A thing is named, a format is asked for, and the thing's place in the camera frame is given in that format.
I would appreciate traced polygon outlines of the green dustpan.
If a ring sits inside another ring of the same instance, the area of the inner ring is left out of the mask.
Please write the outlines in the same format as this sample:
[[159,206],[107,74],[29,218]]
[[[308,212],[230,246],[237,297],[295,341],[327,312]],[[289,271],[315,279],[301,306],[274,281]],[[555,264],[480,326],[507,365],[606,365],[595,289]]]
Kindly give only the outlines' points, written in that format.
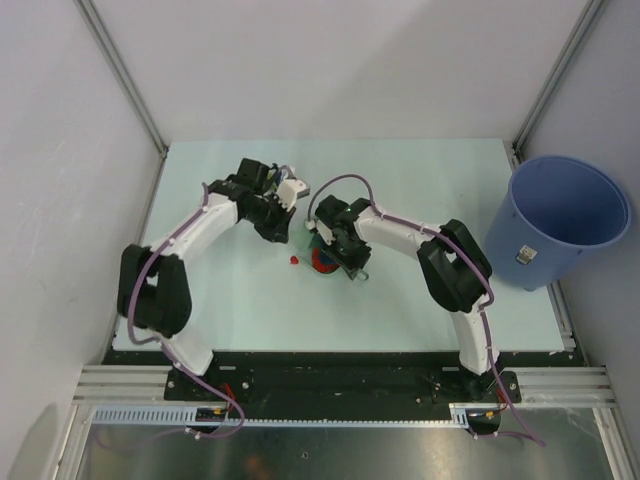
[[342,267],[325,251],[322,237],[303,226],[296,237],[296,257],[313,272],[328,276],[337,273]]

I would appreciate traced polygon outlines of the colourful paper scrap pile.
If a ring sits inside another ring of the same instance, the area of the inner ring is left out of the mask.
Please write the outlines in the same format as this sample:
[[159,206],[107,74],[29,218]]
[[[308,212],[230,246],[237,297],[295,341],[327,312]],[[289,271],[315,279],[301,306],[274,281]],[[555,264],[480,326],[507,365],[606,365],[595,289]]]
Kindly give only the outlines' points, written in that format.
[[320,248],[312,249],[311,266],[315,271],[323,275],[332,274],[340,268],[340,265]]

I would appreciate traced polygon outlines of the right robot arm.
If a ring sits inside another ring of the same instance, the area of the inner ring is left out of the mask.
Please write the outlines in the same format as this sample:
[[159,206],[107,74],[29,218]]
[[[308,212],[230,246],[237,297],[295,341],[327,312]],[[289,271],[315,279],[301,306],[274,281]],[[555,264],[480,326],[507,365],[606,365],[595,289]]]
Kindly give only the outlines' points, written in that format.
[[451,315],[463,393],[484,401],[496,391],[499,351],[486,315],[494,301],[492,267],[462,222],[431,228],[384,214],[364,198],[348,204],[329,195],[307,228],[314,234],[312,266],[322,273],[342,269],[352,280],[365,278],[373,244],[416,260],[432,299]]

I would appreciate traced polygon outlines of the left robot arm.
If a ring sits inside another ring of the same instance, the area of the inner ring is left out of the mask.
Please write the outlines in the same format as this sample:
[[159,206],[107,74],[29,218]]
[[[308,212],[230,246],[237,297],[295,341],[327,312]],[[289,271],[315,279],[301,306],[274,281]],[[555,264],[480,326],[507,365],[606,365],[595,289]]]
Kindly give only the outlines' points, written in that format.
[[236,173],[202,185],[198,207],[182,224],[148,245],[131,244],[121,255],[117,312],[135,345],[157,343],[197,398],[214,397],[220,374],[213,350],[190,323],[193,304],[188,269],[222,234],[241,221],[266,241],[285,244],[298,200],[309,185],[294,170],[244,158]]

